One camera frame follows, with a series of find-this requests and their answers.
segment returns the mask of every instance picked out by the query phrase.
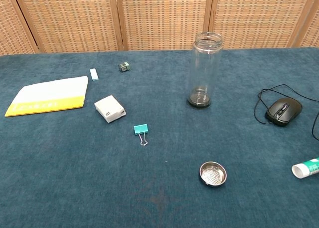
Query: blue felt surface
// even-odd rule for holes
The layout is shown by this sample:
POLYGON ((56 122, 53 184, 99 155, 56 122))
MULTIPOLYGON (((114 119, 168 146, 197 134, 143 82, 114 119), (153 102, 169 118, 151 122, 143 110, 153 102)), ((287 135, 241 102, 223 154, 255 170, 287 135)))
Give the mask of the blue felt surface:
MULTIPOLYGON (((318 227, 319 175, 299 180, 291 166, 319 156, 319 104, 281 88, 303 105, 284 128, 259 124, 253 108, 259 90, 281 83, 319 99, 319 49, 223 51, 205 110, 186 102, 190 54, 0 57, 0 227, 318 227), (124 61, 131 70, 121 73, 124 61), (90 68, 99 80, 89 79, 83 108, 4 117, 23 86, 90 68), (108 95, 127 113, 110 124, 93 105, 108 95), (146 123, 142 147, 133 126, 146 123), (226 168, 223 186, 200 182, 206 161, 226 168)), ((264 95, 269 105, 279 97, 264 95)))

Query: mouse cable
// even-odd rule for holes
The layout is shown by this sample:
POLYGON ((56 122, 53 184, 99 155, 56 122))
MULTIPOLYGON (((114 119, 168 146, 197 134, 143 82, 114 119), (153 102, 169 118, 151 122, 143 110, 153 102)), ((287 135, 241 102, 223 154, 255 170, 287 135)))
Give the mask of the mouse cable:
MULTIPOLYGON (((254 117, 255 117, 255 119, 256 119, 258 122, 260 122, 260 123, 262 123, 262 124, 271 124, 271 123, 273 123, 273 122, 268 122, 268 123, 262 122, 262 121, 258 120, 258 118, 257 118, 257 116, 256 116, 256 108, 257 108, 257 105, 258 105, 258 103, 259 103, 260 101, 261 101, 261 102, 264 104, 264 106, 268 109, 268 106, 267 106, 267 105, 264 103, 264 101, 261 99, 261 96, 262 96, 262 94, 263 94, 264 92, 266 92, 266 91, 272 91, 272 92, 279 93, 279 94, 281 94, 281 95, 283 95, 283 96, 285 96, 285 97, 292 98, 292 97, 287 96, 287 95, 285 95, 285 94, 283 94, 283 93, 281 93, 281 92, 278 92, 278 91, 273 90, 273 89, 275 89, 275 88, 277 88, 277 87, 280 87, 280 86, 285 86, 285 87, 289 88, 289 89, 292 90, 294 93, 296 93, 297 95, 299 95, 299 96, 301 96, 301 97, 303 97, 303 98, 305 98, 305 99, 308 99, 308 100, 314 101, 314 102, 319 102, 318 100, 315 100, 315 99, 312 99, 312 98, 308 98, 308 97, 306 97, 306 96, 301 95, 300 93, 296 92, 295 90, 293 90, 290 86, 288 86, 288 85, 286 85, 286 84, 280 84, 280 85, 274 86, 274 87, 272 87, 272 88, 270 88, 270 89, 264 88, 264 89, 262 89, 262 90, 258 93, 258 95, 257 95, 257 96, 258 96, 258 101, 257 101, 257 103, 256 103, 256 105, 255 105, 255 108, 254 108, 254 117)), ((317 137, 314 135, 314 129, 315 129, 315 125, 316 125, 316 122, 317 122, 318 117, 319 117, 319 113, 316 115, 316 118, 315 118, 314 123, 313 123, 312 136, 313 136, 316 140, 319 141, 319 138, 317 138, 317 137)))

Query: woven rattan panel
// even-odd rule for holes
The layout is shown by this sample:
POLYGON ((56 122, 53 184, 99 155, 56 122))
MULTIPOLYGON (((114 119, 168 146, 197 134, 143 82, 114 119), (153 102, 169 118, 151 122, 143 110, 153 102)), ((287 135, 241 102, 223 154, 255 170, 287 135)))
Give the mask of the woven rattan panel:
POLYGON ((316 12, 301 47, 319 47, 319 10, 316 12))
POLYGON ((10 0, 0 0, 0 55, 34 53, 10 0))
POLYGON ((23 0, 43 52, 117 50, 110 0, 23 0))
POLYGON ((128 50, 191 49, 206 0, 122 0, 128 50))
POLYGON ((225 48, 286 47, 307 0, 218 0, 225 48))

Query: clear water bottle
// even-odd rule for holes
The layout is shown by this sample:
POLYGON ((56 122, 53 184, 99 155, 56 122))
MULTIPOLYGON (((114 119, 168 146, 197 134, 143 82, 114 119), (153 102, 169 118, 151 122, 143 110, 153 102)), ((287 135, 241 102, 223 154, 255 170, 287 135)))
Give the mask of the clear water bottle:
POLYGON ((196 36, 188 77, 188 102, 198 108, 208 107, 216 84, 223 48, 222 36, 204 32, 196 36))

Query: black mouse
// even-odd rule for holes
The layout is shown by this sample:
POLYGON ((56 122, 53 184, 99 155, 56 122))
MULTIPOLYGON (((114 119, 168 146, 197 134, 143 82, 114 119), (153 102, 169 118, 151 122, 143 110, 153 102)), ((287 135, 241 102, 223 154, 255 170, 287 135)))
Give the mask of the black mouse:
POLYGON ((279 126, 286 126, 302 109, 303 106, 297 100, 291 97, 281 98, 268 108, 266 118, 279 126))

